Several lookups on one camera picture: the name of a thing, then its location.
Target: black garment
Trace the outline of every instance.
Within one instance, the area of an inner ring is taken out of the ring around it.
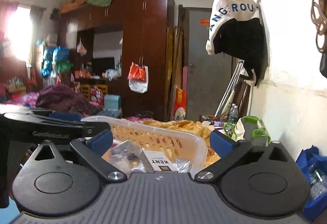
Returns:
[[[259,18],[227,21],[218,30],[213,44],[215,54],[223,52],[244,60],[243,66],[251,78],[254,69],[257,85],[264,48],[264,30]]]

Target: blue lettering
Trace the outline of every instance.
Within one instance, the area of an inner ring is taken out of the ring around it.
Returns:
[[[227,10],[224,9],[224,8],[221,8],[218,10],[220,13],[222,13],[223,15],[226,15],[227,14]]]
[[[251,6],[252,6],[252,10],[250,9],[250,5],[249,5],[249,4],[247,5],[248,9],[249,9],[251,12],[253,12],[253,5],[251,5]]]
[[[233,12],[234,12],[235,10],[236,10],[236,12],[238,12],[237,4],[231,4],[231,7],[232,7]]]
[[[242,10],[242,11],[246,11],[246,5],[245,4],[240,4],[240,9]]]
[[[217,22],[218,19],[220,19],[220,18],[221,18],[220,16],[218,16],[218,15],[215,14],[215,17],[212,20],[215,21],[215,22]]]

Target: pink bedding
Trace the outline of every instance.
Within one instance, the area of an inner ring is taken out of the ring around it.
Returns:
[[[15,98],[13,100],[7,100],[5,104],[14,104],[19,106],[29,105],[35,108],[36,100],[38,99],[38,97],[39,97],[38,93],[31,92],[25,95],[21,95],[20,97]]]

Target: window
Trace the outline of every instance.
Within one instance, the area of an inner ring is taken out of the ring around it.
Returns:
[[[30,9],[18,7],[8,21],[6,37],[10,40],[13,55],[22,61],[29,60],[32,40]]]

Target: curtain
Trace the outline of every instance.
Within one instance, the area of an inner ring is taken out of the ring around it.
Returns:
[[[38,90],[40,90],[43,86],[43,80],[42,80],[42,76],[40,73],[41,72],[41,64],[38,62],[39,61],[38,56],[43,55],[43,53],[38,52],[36,42],[38,40],[38,35],[40,32],[43,11],[44,11],[44,8],[37,7],[37,6],[31,6],[31,11],[29,14],[29,17],[32,22],[32,41],[31,41],[31,50],[29,53],[28,63],[31,64],[32,67],[35,69],[36,83],[38,85],[38,88],[37,88]]]
[[[9,17],[17,10],[17,2],[0,0],[0,42],[4,40]]]

